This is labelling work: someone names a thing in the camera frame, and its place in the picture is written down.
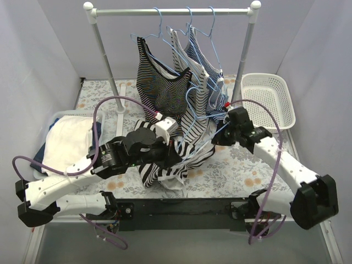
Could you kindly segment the wide black white striped tank top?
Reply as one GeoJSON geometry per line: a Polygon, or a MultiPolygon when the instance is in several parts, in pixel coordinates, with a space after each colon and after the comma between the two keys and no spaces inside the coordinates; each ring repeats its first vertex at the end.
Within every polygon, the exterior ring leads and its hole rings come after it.
{"type": "Polygon", "coordinates": [[[216,152],[215,145],[210,142],[201,150],[187,142],[177,147],[177,143],[174,142],[171,152],[173,164],[157,162],[139,166],[138,171],[144,187],[149,188],[154,182],[159,182],[166,189],[180,190],[184,187],[190,171],[200,168],[216,152]]]}

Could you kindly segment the light blue wire hanger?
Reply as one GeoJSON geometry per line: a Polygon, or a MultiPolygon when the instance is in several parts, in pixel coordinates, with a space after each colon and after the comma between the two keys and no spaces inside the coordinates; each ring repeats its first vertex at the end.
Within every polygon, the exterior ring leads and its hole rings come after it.
{"type": "Polygon", "coordinates": [[[223,107],[229,96],[221,90],[204,87],[191,87],[185,95],[186,112],[181,117],[182,135],[175,146],[181,150],[191,146],[185,157],[195,156],[207,144],[205,134],[211,123],[218,124],[225,118],[223,107]]]}

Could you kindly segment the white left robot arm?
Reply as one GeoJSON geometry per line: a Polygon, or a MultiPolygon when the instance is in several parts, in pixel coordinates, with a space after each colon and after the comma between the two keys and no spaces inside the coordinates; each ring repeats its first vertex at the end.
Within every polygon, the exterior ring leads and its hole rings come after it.
{"type": "Polygon", "coordinates": [[[27,227],[38,227],[56,217],[91,214],[113,219],[120,212],[111,192],[73,195],[81,187],[124,174],[128,168],[155,163],[170,168],[181,162],[175,142],[165,142],[148,128],[117,136],[68,167],[68,176],[52,175],[37,181],[19,180],[16,195],[22,201],[18,217],[27,227]]]}

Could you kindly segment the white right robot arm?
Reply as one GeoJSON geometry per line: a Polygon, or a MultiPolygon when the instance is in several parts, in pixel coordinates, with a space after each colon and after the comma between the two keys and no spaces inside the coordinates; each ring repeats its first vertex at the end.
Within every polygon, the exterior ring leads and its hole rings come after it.
{"type": "Polygon", "coordinates": [[[269,189],[253,192],[246,211],[254,218],[268,212],[293,218],[302,229],[335,216],[339,212],[336,181],[330,175],[318,175],[279,147],[264,127],[254,127],[243,107],[228,110],[224,121],[217,125],[212,143],[219,146],[239,144],[270,166],[289,186],[291,194],[277,195],[269,189]]]}

